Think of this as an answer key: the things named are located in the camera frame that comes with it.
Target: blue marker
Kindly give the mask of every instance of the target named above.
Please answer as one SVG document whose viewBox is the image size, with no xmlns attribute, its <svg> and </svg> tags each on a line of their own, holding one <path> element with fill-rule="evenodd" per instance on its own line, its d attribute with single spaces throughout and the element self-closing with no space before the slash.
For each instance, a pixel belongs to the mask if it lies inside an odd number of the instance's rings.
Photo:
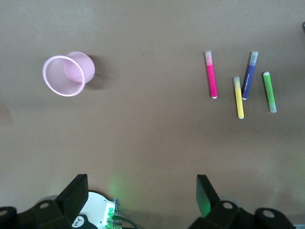
<svg viewBox="0 0 305 229">
<path fill-rule="evenodd" d="M 255 70 L 255 65 L 256 65 L 256 60 L 257 60 L 258 52 L 252 52 L 251 58 L 250 58 L 250 63 L 248 66 L 247 74 L 244 78 L 244 85 L 243 85 L 243 99 L 246 100 L 249 95 L 253 75 L 254 75 L 254 70 Z"/>
</svg>

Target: pen holder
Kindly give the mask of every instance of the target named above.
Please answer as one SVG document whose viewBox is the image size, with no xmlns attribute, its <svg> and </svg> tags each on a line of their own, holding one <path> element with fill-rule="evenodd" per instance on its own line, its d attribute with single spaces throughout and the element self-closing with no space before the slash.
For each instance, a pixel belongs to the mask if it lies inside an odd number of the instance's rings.
<svg viewBox="0 0 305 229">
<path fill-rule="evenodd" d="M 43 66 L 42 75 L 55 93 L 71 97 L 79 94 L 95 75 L 95 66 L 82 52 L 50 57 Z"/>
</svg>

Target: cup rim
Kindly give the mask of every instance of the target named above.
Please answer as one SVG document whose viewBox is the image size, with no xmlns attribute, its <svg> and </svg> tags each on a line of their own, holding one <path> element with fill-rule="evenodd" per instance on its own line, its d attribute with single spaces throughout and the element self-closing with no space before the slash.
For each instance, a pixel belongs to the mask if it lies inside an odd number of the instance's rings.
<svg viewBox="0 0 305 229">
<path fill-rule="evenodd" d="M 80 70 L 80 72 L 81 72 L 81 86 L 80 86 L 80 88 L 79 88 L 76 92 L 71 93 L 71 94 L 60 93 L 60 92 L 56 91 L 56 90 L 49 84 L 49 81 L 47 80 L 47 73 L 46 73 L 46 71 L 47 71 L 47 68 L 48 68 L 49 64 L 50 64 L 52 61 L 56 60 L 56 59 L 66 59 L 66 60 L 71 61 L 72 63 L 74 63 L 74 64 L 79 68 L 79 70 Z M 75 96 L 75 95 L 79 94 L 79 93 L 84 89 L 84 87 L 85 87 L 85 74 L 84 74 L 83 69 L 81 68 L 81 66 L 80 66 L 79 63 L 77 63 L 74 59 L 72 59 L 72 58 L 70 58 L 70 57 L 68 57 L 68 56 L 57 55 L 57 56 L 52 56 L 52 57 L 50 57 L 49 59 L 47 59 L 47 61 L 44 63 L 43 68 L 42 68 L 42 75 L 43 75 L 43 79 L 44 79 L 45 83 L 47 84 L 47 86 L 48 86 L 52 91 L 54 91 L 56 94 L 59 94 L 59 95 L 62 95 L 62 96 L 66 96 L 66 97 Z"/>
</svg>

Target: circular logo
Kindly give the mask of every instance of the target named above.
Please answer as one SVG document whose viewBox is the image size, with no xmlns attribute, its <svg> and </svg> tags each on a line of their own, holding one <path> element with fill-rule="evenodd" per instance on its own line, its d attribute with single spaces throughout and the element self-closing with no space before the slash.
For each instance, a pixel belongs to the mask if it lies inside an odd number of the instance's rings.
<svg viewBox="0 0 305 229">
<path fill-rule="evenodd" d="M 75 221 L 72 223 L 72 227 L 79 228 L 85 223 L 85 219 L 83 216 L 78 216 Z"/>
</svg>

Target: marker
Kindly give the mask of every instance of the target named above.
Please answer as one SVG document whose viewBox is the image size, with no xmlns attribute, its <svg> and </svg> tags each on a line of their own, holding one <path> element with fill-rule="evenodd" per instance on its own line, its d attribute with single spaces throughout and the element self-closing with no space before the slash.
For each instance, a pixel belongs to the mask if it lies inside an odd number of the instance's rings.
<svg viewBox="0 0 305 229">
<path fill-rule="evenodd" d="M 246 100 L 249 95 L 253 75 L 254 75 L 254 70 L 255 70 L 255 65 L 256 65 L 256 60 L 257 60 L 258 52 L 252 52 L 247 74 L 244 79 L 244 85 L 243 85 L 243 99 Z"/>
<path fill-rule="evenodd" d="M 215 73 L 214 73 L 214 66 L 213 66 L 211 51 L 205 52 L 205 60 L 206 60 L 206 68 L 208 71 L 208 77 L 209 77 L 211 97 L 213 99 L 216 99 L 217 98 L 217 87 L 216 87 L 216 80 L 215 80 Z"/>
<path fill-rule="evenodd" d="M 269 72 L 264 72 L 263 78 L 264 78 L 264 82 L 265 82 L 265 87 L 266 87 L 270 112 L 271 113 L 276 113 L 275 97 L 273 95 L 270 73 Z"/>
<path fill-rule="evenodd" d="M 234 77 L 233 80 L 234 80 L 234 88 L 235 88 L 237 114 L 240 119 L 243 119 L 244 118 L 244 107 L 243 107 L 242 90 L 240 87 L 239 76 Z"/>
</svg>

